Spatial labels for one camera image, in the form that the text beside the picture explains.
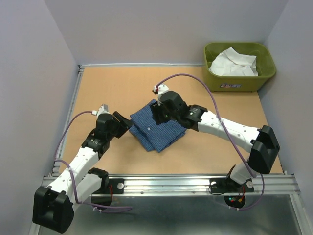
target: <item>label on bin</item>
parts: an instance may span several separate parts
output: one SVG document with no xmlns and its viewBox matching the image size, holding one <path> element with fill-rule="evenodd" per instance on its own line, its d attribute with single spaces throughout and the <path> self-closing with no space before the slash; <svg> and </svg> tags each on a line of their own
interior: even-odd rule
<svg viewBox="0 0 313 235">
<path fill-rule="evenodd" d="M 241 84 L 227 84 L 223 83 L 220 85 L 220 88 L 240 88 Z"/>
</svg>

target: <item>white wall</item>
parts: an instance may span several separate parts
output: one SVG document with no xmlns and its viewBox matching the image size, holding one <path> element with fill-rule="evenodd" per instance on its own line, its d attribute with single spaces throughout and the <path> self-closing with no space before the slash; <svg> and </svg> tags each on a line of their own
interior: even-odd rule
<svg viewBox="0 0 313 235">
<path fill-rule="evenodd" d="M 28 234 L 76 76 L 43 0 L 0 1 L 0 234 Z"/>
<path fill-rule="evenodd" d="M 45 0 L 78 64 L 199 63 L 211 41 L 264 42 L 288 0 Z"/>
<path fill-rule="evenodd" d="M 266 41 L 277 75 L 259 92 L 280 141 L 280 160 L 294 173 L 313 221 L 313 1 L 290 0 Z"/>
</svg>

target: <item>olive green plastic basket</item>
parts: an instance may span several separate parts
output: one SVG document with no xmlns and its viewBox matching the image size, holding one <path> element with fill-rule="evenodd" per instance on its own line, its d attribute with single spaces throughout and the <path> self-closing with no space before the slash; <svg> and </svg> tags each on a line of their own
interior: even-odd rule
<svg viewBox="0 0 313 235">
<path fill-rule="evenodd" d="M 256 55 L 257 77 L 217 76 L 209 67 L 224 50 L 234 48 L 239 54 Z M 268 49 L 260 43 L 209 43 L 204 48 L 204 82 L 213 92 L 255 92 L 276 73 L 276 67 Z"/>
</svg>

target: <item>wooden table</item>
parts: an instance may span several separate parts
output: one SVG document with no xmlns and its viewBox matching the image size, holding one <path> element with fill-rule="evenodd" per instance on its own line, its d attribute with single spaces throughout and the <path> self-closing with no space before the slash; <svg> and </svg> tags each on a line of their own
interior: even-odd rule
<svg viewBox="0 0 313 235">
<path fill-rule="evenodd" d="M 102 103 L 109 111 L 123 116 L 136 112 L 153 98 L 152 88 L 162 79 L 189 73 L 202 78 L 201 67 L 87 67 L 79 88 L 74 115 L 85 110 L 98 110 Z M 184 101 L 215 112 L 204 87 L 189 77 L 176 77 L 166 85 L 178 92 Z M 214 93 L 222 117 L 246 126 L 267 124 L 257 93 Z M 84 114 L 72 124 L 63 159 L 71 162 L 88 133 L 95 127 L 95 116 Z M 249 154 L 240 149 L 245 157 Z M 109 150 L 95 165 L 116 174 L 189 174 L 228 173 L 240 162 L 230 142 L 213 135 L 187 130 L 186 135 L 163 150 L 147 152 L 129 132 L 114 138 Z M 277 158 L 272 173 L 282 173 Z"/>
</svg>

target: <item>blue cloth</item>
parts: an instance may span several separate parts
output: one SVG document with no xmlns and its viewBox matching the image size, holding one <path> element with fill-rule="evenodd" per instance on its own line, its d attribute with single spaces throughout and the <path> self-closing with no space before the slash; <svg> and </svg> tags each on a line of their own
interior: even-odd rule
<svg viewBox="0 0 313 235">
<path fill-rule="evenodd" d="M 147 151 L 156 149 L 161 152 L 183 137 L 186 128 L 183 128 L 175 121 L 156 125 L 149 106 L 154 102 L 156 102 L 155 99 L 151 100 L 142 109 L 131 115 L 134 125 L 129 129 L 129 132 L 137 137 Z"/>
</svg>

